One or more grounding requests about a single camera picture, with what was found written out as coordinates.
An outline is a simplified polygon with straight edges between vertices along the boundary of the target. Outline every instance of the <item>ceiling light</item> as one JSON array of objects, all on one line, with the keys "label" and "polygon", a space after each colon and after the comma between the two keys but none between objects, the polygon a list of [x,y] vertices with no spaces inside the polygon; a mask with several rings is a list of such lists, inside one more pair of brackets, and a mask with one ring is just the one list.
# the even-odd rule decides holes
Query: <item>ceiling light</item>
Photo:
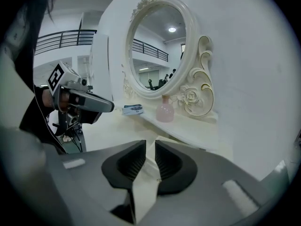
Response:
[{"label": "ceiling light", "polygon": [[170,32],[175,32],[176,29],[175,29],[175,28],[170,28],[170,29],[168,29],[168,31],[170,31]]}]

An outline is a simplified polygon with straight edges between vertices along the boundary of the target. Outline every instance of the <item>mirror frame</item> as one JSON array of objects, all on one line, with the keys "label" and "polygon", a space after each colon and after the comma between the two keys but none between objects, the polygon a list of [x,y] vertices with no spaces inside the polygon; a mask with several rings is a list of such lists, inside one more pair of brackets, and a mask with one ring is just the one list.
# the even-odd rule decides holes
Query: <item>mirror frame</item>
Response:
[{"label": "mirror frame", "polygon": [[[177,73],[173,75],[173,79],[158,90],[144,89],[136,80],[133,74],[134,64],[132,57],[133,39],[136,29],[143,18],[148,14],[152,7],[157,5],[168,5],[177,9],[183,16],[186,26],[186,46]],[[200,29],[198,23],[189,10],[188,6],[180,0],[141,0],[137,5],[137,9],[133,10],[130,20],[129,29],[127,30],[126,44],[125,44],[125,74],[132,89],[141,97],[146,99],[158,99],[163,94],[173,95],[187,77],[188,72],[194,66],[196,54],[198,51],[198,41],[200,36]]]}]

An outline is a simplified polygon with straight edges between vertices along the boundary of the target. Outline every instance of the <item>perfume bottle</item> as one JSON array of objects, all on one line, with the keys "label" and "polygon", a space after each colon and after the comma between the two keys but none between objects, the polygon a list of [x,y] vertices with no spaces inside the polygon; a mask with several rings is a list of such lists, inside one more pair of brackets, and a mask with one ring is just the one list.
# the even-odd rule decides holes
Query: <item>perfume bottle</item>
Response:
[{"label": "perfume bottle", "polygon": [[160,122],[172,122],[174,120],[174,108],[168,103],[169,95],[162,95],[162,103],[157,106],[156,119]]}]

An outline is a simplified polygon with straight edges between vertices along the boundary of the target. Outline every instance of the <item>window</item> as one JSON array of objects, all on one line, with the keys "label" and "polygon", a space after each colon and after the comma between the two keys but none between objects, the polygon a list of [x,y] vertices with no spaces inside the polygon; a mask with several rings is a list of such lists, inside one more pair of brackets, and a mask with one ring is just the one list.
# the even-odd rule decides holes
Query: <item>window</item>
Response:
[{"label": "window", "polygon": [[181,44],[181,47],[182,47],[182,53],[184,52],[184,50],[185,50],[185,44],[183,43],[183,44]]}]

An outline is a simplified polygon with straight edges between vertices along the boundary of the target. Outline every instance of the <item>white strip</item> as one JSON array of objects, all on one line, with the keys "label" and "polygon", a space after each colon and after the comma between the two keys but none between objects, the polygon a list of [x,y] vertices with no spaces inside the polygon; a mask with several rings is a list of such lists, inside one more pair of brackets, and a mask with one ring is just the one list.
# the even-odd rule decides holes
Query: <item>white strip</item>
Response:
[{"label": "white strip", "polygon": [[85,160],[82,159],[82,158],[75,159],[75,160],[72,160],[72,161],[65,161],[65,162],[63,162],[64,167],[66,169],[75,168],[75,167],[84,165],[85,163],[86,163]]},{"label": "white strip", "polygon": [[241,189],[233,180],[229,180],[222,185],[228,192],[230,198],[238,207],[239,211],[248,217],[259,209],[254,201]]}]

